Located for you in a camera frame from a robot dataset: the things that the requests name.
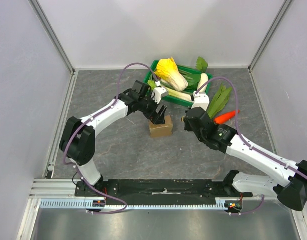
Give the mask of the yellow napa cabbage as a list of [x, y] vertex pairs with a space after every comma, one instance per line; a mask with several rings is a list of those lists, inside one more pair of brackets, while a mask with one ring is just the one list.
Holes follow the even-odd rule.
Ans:
[[179, 72], [173, 57], [160, 59], [155, 74], [168, 82], [178, 92], [183, 92], [189, 86], [187, 80]]

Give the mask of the white radish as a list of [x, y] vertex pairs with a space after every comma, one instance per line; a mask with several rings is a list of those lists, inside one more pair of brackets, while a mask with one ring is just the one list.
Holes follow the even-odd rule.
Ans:
[[207, 82], [209, 81], [209, 77], [206, 73], [202, 73], [200, 75], [200, 81], [198, 83], [198, 86], [197, 86], [197, 91], [199, 93], [205, 93], [206, 92], [206, 89], [208, 87], [208, 84]]

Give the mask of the green plastic tray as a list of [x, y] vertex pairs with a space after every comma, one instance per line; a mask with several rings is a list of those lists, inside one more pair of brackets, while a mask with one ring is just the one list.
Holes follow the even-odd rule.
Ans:
[[[156, 70], [158, 62], [159, 62], [159, 60], [154, 60], [153, 63], [151, 64], [150, 68], [152, 70]], [[178, 69], [179, 69], [180, 73], [184, 74], [184, 75], [201, 74], [202, 73], [201, 71], [199, 71], [197, 69], [194, 69], [194, 68], [191, 68], [191, 67], [188, 67], [188, 66], [184, 66], [184, 65], [178, 65]], [[144, 78], [143, 82], [147, 84], [149, 82], [149, 80], [152, 79], [152, 76], [153, 76], [152, 72], [149, 71], [149, 73]], [[192, 101], [187, 101], [187, 100], [184, 100], [182, 98], [178, 98], [178, 97], [173, 96], [173, 95], [168, 95], [168, 96], [164, 97], [163, 100], [170, 102], [170, 103], [173, 103], [173, 104], [184, 106], [184, 107], [191, 107], [193, 105]]]

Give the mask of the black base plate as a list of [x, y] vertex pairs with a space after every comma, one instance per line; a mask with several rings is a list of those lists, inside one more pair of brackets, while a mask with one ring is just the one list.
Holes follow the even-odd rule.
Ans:
[[93, 186], [96, 190], [122, 199], [131, 195], [183, 194], [207, 198], [251, 198], [240, 193], [229, 181], [210, 179], [105, 179]]

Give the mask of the green leafy lettuce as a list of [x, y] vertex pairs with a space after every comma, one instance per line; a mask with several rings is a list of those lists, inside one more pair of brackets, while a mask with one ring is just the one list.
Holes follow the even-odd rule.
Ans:
[[207, 109], [207, 113], [211, 119], [213, 119], [227, 105], [232, 90], [232, 87], [226, 87], [224, 84], [221, 84]]

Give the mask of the celery stalk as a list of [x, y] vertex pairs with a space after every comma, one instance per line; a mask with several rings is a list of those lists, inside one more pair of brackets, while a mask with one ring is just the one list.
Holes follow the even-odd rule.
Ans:
[[191, 102], [192, 101], [192, 97], [191, 95], [187, 94], [187, 93], [183, 93], [183, 92], [178, 92], [174, 89], [171, 89], [169, 87], [166, 87], [166, 86], [163, 86], [161, 85], [161, 83], [158, 81], [154, 81], [154, 80], [149, 80], [148, 81], [148, 85], [152, 88], [152, 89], [155, 89], [157, 87], [162, 87], [162, 88], [165, 88], [167, 91], [168, 91], [168, 95], [169, 96], [172, 96], [172, 97], [175, 97], [175, 98], [178, 98], [178, 99], [181, 99], [181, 100], [184, 100], [184, 101], [187, 101], [187, 102]]

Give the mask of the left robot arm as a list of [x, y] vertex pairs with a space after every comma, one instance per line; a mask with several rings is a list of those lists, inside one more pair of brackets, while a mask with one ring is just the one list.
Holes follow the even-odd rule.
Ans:
[[132, 88], [120, 93], [102, 109], [86, 117], [67, 120], [59, 149], [77, 167], [91, 196], [101, 195], [104, 189], [103, 176], [94, 162], [97, 136], [111, 124], [135, 112], [141, 112], [154, 125], [165, 124], [167, 107], [161, 100], [168, 93], [161, 85], [151, 88], [137, 80]]

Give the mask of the brown cardboard express box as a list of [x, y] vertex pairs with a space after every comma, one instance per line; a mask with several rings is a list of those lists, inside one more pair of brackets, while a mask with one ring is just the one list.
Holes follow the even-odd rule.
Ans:
[[165, 124], [149, 122], [149, 132], [152, 138], [168, 137], [173, 134], [173, 120], [170, 115], [165, 116]]

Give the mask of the orange carrot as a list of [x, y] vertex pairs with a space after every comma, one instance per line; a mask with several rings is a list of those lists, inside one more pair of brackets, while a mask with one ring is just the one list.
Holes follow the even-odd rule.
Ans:
[[231, 112], [227, 112], [227, 113], [224, 113], [218, 117], [216, 117], [213, 121], [216, 123], [216, 124], [225, 124], [226, 122], [228, 122], [229, 120], [235, 118], [237, 115], [236, 111], [231, 111]]

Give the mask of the dark green leaf vegetable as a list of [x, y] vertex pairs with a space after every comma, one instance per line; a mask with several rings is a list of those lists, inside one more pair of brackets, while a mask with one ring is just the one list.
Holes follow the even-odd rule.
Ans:
[[184, 70], [179, 70], [180, 74], [185, 78], [188, 82], [188, 89], [197, 90], [198, 85], [201, 81], [201, 74], [200, 73], [189, 73]]

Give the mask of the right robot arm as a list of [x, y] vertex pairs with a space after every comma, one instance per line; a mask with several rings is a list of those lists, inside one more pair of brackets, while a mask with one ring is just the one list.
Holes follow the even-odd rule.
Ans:
[[223, 193], [234, 197], [252, 193], [277, 199], [289, 209], [301, 212], [307, 203], [307, 161], [295, 162], [278, 156], [249, 139], [236, 129], [217, 124], [201, 107], [186, 111], [184, 129], [193, 132], [197, 139], [214, 151], [238, 158], [265, 175], [236, 173], [233, 179], [222, 184]]

